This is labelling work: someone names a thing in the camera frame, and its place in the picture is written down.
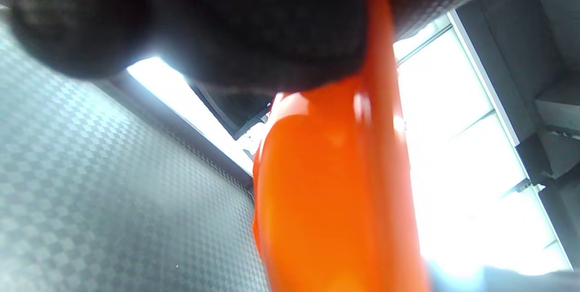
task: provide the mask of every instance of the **orange handle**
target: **orange handle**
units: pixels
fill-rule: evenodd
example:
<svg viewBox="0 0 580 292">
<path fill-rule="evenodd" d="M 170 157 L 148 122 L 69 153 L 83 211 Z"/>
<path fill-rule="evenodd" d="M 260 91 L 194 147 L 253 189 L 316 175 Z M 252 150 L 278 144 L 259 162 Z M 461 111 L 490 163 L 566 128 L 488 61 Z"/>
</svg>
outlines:
<svg viewBox="0 0 580 292">
<path fill-rule="evenodd" d="M 275 292 L 426 292 L 388 0 L 356 76 L 278 94 L 256 155 L 254 233 Z"/>
</svg>

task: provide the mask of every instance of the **gray textured wall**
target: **gray textured wall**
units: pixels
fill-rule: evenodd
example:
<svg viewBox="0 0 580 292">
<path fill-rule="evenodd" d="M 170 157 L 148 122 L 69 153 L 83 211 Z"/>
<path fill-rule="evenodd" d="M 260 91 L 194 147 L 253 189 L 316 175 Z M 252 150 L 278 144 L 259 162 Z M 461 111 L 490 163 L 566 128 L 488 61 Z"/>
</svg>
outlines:
<svg viewBox="0 0 580 292">
<path fill-rule="evenodd" d="M 0 21 L 0 291 L 267 291 L 251 199 Z"/>
</svg>

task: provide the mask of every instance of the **diamond pattern surface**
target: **diamond pattern surface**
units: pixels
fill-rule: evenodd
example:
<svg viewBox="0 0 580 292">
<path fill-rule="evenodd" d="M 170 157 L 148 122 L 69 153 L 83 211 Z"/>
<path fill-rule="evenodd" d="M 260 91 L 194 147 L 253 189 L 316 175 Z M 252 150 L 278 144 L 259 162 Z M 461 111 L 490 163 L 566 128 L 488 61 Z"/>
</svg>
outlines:
<svg viewBox="0 0 580 292">
<path fill-rule="evenodd" d="M 0 291 L 267 291 L 231 177 L 0 22 Z"/>
</svg>

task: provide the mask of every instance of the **glossy orange surface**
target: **glossy orange surface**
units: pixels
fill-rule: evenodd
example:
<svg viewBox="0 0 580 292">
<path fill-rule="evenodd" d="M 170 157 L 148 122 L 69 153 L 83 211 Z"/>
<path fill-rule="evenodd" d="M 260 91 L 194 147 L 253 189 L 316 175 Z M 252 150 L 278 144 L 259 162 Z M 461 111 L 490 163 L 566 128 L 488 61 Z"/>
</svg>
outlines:
<svg viewBox="0 0 580 292">
<path fill-rule="evenodd" d="M 355 77 L 279 94 L 256 155 L 254 233 L 275 292 L 426 292 L 388 0 Z"/>
</svg>

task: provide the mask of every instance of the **window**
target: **window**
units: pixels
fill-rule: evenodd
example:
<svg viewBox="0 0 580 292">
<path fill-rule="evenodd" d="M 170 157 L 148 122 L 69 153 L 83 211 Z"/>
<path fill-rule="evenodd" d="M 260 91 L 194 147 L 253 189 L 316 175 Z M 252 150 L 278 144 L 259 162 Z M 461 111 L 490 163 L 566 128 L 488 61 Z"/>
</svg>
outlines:
<svg viewBox="0 0 580 292">
<path fill-rule="evenodd" d="M 451 272 L 470 263 L 531 275 L 569 269 L 536 188 L 509 193 L 526 173 L 457 30 L 430 24 L 397 44 L 424 257 Z"/>
</svg>

